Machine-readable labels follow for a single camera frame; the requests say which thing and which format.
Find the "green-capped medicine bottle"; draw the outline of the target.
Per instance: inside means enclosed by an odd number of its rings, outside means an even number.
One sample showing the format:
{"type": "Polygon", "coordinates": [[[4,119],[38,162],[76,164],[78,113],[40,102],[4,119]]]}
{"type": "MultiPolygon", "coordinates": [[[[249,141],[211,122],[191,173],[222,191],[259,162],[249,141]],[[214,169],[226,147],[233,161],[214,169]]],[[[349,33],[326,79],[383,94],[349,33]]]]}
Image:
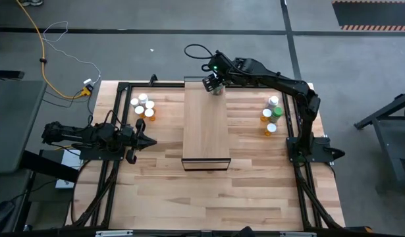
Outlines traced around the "green-capped medicine bottle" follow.
{"type": "Polygon", "coordinates": [[[276,123],[283,115],[283,109],[281,107],[275,107],[271,111],[270,121],[276,123]]]}

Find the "black metal table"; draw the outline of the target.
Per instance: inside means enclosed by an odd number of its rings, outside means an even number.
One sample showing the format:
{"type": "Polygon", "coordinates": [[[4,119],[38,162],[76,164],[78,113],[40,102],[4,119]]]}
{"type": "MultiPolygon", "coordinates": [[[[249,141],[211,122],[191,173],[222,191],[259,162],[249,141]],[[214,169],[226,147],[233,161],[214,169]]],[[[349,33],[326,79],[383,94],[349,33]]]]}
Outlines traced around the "black metal table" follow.
{"type": "Polygon", "coordinates": [[[405,109],[405,93],[396,96],[389,104],[354,123],[354,127],[358,130],[368,125],[372,125],[375,129],[385,156],[385,164],[390,172],[387,180],[378,187],[382,191],[405,190],[405,115],[394,115],[401,109],[405,109]]]}

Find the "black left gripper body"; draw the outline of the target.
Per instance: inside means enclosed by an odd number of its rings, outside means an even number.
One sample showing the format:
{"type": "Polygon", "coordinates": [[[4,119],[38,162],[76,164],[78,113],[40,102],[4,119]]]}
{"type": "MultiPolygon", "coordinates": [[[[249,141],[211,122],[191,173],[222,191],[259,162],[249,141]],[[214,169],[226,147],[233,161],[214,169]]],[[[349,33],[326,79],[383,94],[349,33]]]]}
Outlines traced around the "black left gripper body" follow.
{"type": "Polygon", "coordinates": [[[125,126],[122,130],[122,140],[124,145],[130,147],[126,152],[126,160],[130,164],[135,164],[137,157],[136,151],[141,151],[144,148],[144,130],[146,124],[142,118],[136,121],[135,129],[131,126],[125,126]]]}

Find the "black slanted beam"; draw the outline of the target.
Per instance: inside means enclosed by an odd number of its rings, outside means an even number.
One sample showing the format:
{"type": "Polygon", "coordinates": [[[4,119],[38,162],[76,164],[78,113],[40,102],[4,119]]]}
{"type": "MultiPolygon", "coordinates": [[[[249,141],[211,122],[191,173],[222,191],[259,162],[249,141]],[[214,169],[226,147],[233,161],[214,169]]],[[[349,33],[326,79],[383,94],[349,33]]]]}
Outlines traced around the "black slanted beam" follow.
{"type": "Polygon", "coordinates": [[[24,151],[19,167],[69,182],[76,182],[79,177],[78,170],[30,151],[24,151]]]}

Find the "black aluminium table frame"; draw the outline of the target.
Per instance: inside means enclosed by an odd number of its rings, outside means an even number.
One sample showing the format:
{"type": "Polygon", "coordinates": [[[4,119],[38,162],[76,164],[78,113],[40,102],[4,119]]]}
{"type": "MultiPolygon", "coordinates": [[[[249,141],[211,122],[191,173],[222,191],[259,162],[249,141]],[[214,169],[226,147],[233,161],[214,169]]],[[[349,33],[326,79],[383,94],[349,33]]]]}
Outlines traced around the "black aluminium table frame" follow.
{"type": "Polygon", "coordinates": [[[294,169],[288,160],[285,118],[265,135],[261,110],[279,92],[227,89],[231,162],[225,171],[187,172],[182,159],[184,84],[135,82],[133,95],[155,102],[146,135],[156,144],[122,162],[115,186],[111,229],[133,230],[302,230],[294,169]]]}

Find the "black flat panel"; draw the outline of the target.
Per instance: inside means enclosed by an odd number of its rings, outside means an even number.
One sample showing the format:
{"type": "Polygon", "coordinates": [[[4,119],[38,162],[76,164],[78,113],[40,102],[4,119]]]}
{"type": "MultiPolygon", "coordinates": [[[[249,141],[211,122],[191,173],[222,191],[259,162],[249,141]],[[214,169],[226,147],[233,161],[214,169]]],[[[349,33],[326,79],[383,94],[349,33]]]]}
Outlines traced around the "black flat panel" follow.
{"type": "Polygon", "coordinates": [[[0,70],[0,78],[23,79],[24,72],[17,70],[0,70]]]}

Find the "black mat with hazard stripes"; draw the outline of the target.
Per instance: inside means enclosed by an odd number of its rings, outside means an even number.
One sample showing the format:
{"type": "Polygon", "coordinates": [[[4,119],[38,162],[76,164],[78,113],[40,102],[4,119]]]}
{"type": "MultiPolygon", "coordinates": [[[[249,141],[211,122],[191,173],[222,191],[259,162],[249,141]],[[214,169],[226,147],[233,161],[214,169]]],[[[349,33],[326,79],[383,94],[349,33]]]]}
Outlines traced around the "black mat with hazard stripes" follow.
{"type": "Polygon", "coordinates": [[[345,31],[405,32],[405,0],[333,0],[345,31]]]}

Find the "wooden shelf with black frame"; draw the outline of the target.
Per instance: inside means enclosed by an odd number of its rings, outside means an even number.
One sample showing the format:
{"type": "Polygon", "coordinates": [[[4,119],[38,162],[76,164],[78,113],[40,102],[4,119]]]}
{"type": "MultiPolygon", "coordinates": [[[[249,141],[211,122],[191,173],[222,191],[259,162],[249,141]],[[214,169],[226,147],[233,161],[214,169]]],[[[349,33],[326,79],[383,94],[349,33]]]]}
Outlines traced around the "wooden shelf with black frame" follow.
{"type": "Polygon", "coordinates": [[[207,92],[201,82],[184,87],[182,166],[185,171],[226,171],[231,162],[225,90],[207,92]]]}

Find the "black rounded device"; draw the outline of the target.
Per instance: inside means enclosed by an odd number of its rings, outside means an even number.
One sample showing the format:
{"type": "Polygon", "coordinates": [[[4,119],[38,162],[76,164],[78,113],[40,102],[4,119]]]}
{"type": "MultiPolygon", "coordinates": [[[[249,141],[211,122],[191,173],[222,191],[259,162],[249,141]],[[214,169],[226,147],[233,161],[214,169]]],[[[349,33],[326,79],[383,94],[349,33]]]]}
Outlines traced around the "black rounded device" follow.
{"type": "Polygon", "coordinates": [[[2,201],[0,203],[0,232],[4,229],[8,219],[13,213],[15,204],[12,201],[2,201]]]}

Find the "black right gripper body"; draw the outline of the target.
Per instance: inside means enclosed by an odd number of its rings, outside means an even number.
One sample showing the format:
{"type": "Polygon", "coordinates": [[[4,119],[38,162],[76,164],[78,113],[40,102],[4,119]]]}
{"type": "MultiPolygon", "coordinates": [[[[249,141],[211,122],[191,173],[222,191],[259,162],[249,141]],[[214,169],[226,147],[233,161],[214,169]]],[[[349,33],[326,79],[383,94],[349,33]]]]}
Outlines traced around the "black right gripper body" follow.
{"type": "Polygon", "coordinates": [[[209,77],[214,81],[232,81],[230,70],[233,66],[232,61],[224,53],[216,51],[208,62],[208,68],[212,71],[209,77]]]}

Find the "silver metal bracket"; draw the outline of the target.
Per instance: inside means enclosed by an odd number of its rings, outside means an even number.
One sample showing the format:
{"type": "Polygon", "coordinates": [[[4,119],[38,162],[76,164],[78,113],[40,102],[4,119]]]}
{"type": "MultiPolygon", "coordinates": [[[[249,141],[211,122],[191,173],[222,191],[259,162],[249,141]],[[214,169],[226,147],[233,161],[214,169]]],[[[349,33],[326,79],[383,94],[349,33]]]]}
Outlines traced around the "silver metal bracket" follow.
{"type": "Polygon", "coordinates": [[[97,231],[95,237],[133,237],[132,230],[103,230],[97,231]]]}
{"type": "Polygon", "coordinates": [[[279,237],[317,237],[314,232],[279,232],[279,237]]]}

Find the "grey side table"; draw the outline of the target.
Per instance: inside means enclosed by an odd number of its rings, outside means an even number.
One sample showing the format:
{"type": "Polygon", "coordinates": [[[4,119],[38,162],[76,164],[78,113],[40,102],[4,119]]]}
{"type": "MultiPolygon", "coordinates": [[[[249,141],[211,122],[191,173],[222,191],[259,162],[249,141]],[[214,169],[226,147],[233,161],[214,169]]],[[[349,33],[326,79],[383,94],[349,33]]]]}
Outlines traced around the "grey side table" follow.
{"type": "Polygon", "coordinates": [[[0,81],[0,173],[18,169],[45,89],[42,81],[0,81]]]}

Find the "white box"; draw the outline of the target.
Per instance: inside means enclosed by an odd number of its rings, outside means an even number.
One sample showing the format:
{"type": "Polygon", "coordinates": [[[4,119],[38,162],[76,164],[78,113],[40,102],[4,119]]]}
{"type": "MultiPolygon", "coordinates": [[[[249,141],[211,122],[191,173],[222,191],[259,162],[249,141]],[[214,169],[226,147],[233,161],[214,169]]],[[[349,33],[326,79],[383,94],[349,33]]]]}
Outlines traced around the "white box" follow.
{"type": "MultiPolygon", "coordinates": [[[[84,161],[80,158],[80,153],[81,151],[75,149],[71,149],[70,151],[64,150],[61,164],[79,170],[84,164],[84,161]]],[[[56,189],[70,189],[73,187],[74,183],[66,180],[58,179],[55,183],[56,189]]]]}

